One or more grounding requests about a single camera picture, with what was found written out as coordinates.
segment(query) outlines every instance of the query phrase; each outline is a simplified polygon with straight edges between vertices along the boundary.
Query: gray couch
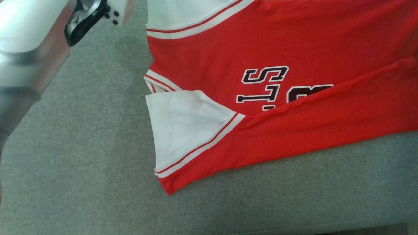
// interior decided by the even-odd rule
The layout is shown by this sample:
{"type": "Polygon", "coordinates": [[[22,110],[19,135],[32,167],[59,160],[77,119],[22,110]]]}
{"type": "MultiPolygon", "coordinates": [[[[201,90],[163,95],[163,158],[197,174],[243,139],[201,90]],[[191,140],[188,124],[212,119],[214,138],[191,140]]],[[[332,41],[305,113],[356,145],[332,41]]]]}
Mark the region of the gray couch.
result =
{"type": "Polygon", "coordinates": [[[418,132],[225,171],[167,196],[146,3],[100,22],[4,149],[1,235],[318,234],[418,221],[418,132]]]}

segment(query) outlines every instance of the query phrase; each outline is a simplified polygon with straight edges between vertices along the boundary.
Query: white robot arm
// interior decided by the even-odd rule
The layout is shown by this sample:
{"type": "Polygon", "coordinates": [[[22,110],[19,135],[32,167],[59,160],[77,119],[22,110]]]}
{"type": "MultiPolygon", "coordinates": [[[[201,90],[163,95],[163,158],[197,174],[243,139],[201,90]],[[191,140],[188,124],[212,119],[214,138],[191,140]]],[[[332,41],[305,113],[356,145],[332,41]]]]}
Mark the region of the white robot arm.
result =
{"type": "Polygon", "coordinates": [[[124,26],[135,0],[0,0],[0,158],[9,135],[101,19],[124,26]]]}

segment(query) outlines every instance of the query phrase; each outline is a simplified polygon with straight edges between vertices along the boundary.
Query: red and white t-shirt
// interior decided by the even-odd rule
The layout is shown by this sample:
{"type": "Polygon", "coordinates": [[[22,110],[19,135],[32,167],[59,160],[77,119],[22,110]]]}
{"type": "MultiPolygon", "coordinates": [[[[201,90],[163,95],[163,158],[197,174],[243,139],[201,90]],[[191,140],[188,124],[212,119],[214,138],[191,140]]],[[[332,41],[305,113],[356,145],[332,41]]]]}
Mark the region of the red and white t-shirt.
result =
{"type": "Polygon", "coordinates": [[[216,172],[418,130],[418,1],[149,0],[172,194],[216,172]]]}

